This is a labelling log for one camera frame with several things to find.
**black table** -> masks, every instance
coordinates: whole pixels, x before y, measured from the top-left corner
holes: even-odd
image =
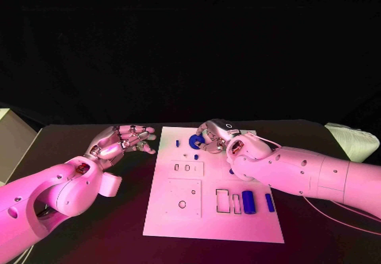
[[[330,130],[318,123],[279,120],[236,124],[284,146],[348,160]],[[157,129],[158,139],[151,145],[158,149],[164,126],[197,128],[201,122],[141,125]],[[82,156],[107,126],[45,127],[11,181]],[[35,245],[27,263],[381,263],[381,237],[341,225],[317,212],[302,197],[275,189],[285,244],[144,236],[155,164],[157,154],[126,154],[107,170],[123,177],[118,196],[99,195],[92,208]],[[330,201],[312,202],[344,222],[381,232],[376,221]]]

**rectangular hole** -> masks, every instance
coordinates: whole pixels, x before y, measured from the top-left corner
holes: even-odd
[[[240,195],[234,194],[233,195],[233,204],[234,204],[234,213],[237,215],[242,214],[242,204],[240,204]]]
[[[217,212],[230,213],[232,205],[229,203],[229,190],[217,190]]]

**circular hole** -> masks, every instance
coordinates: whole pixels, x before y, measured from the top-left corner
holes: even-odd
[[[18,209],[17,209],[15,207],[11,207],[11,208],[8,209],[8,213],[9,213],[9,215],[11,215],[15,219],[18,218],[19,213],[18,213]]]
[[[180,207],[184,209],[185,208],[185,201],[181,201],[181,203],[180,203]]]

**white cloth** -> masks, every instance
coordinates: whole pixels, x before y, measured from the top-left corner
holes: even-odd
[[[350,126],[328,123],[325,125],[331,131],[351,161],[363,162],[380,147],[380,140],[377,137]]]

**robotic arm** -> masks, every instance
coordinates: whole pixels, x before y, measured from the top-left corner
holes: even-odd
[[[243,135],[221,119],[206,122],[197,136],[206,129],[213,141],[196,145],[211,153],[227,150],[227,162],[240,179],[258,179],[286,193],[337,201],[381,218],[381,166],[284,147],[250,132]]]
[[[94,138],[84,156],[73,158],[0,187],[0,263],[14,259],[73,216],[92,206],[97,194],[113,197],[122,177],[105,172],[126,152],[155,154],[145,140],[155,140],[154,128],[109,127]],[[37,212],[37,204],[47,209]]]

